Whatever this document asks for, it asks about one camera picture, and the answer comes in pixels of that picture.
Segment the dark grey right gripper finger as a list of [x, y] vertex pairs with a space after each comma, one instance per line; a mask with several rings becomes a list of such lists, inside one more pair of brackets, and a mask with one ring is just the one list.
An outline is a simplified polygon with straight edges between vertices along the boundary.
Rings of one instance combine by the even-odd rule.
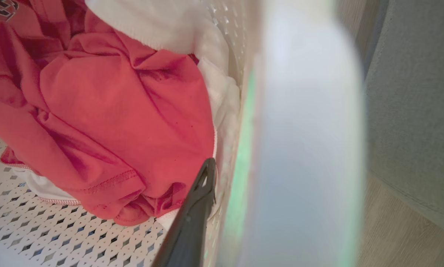
[[215, 204], [216, 161], [206, 159], [161, 244], [153, 267], [202, 267], [205, 233]]

